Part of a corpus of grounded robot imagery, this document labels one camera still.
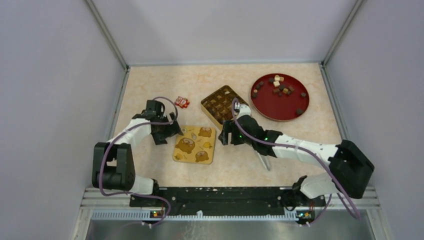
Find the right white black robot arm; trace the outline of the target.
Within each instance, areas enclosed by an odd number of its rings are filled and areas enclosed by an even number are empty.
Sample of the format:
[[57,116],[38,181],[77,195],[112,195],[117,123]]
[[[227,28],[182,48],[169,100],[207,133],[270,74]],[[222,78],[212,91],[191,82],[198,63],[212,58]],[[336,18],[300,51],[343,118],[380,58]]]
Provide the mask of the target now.
[[263,129],[245,104],[237,113],[235,119],[223,123],[218,139],[224,146],[246,144],[260,156],[298,160],[325,170],[322,174],[303,176],[293,185],[297,205],[307,206],[314,198],[327,194],[363,197],[375,166],[355,143],[346,139],[338,144],[316,143]]

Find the silver metal tongs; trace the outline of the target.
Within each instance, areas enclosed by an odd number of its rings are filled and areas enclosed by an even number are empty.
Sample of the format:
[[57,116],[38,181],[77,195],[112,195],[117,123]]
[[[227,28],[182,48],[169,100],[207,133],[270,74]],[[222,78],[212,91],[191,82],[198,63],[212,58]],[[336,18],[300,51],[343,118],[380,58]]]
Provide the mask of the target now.
[[258,157],[263,165],[263,167],[267,170],[267,171],[271,171],[271,164],[269,162],[269,159],[266,155],[262,155],[260,153],[258,153]]

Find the yellow bear tin lid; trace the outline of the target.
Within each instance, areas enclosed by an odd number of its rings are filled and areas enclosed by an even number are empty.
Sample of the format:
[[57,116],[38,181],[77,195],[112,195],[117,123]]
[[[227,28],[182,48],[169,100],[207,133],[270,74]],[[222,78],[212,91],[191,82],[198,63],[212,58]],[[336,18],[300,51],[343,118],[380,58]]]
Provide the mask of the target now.
[[215,128],[184,125],[181,132],[176,137],[172,159],[179,163],[210,165],[217,136]]

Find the gold chocolate tin box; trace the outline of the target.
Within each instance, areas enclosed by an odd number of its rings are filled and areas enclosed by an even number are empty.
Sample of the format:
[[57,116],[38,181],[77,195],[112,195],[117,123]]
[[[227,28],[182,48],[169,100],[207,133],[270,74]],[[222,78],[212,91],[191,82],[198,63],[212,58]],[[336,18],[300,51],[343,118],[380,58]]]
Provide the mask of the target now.
[[220,87],[200,102],[202,111],[220,131],[224,121],[233,119],[231,111],[234,98],[241,104],[248,105],[229,85]]

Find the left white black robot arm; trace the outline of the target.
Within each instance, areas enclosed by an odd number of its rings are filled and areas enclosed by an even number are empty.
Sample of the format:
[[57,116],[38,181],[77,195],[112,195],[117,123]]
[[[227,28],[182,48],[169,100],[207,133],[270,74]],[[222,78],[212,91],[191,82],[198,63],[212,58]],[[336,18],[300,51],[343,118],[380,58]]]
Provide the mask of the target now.
[[167,138],[181,135],[178,115],[177,110],[166,113],[161,97],[148,100],[145,109],[135,114],[117,136],[94,146],[92,185],[102,191],[141,195],[147,206],[156,206],[161,198],[159,191],[154,189],[156,181],[136,174],[133,150],[149,136],[155,145],[164,145]]

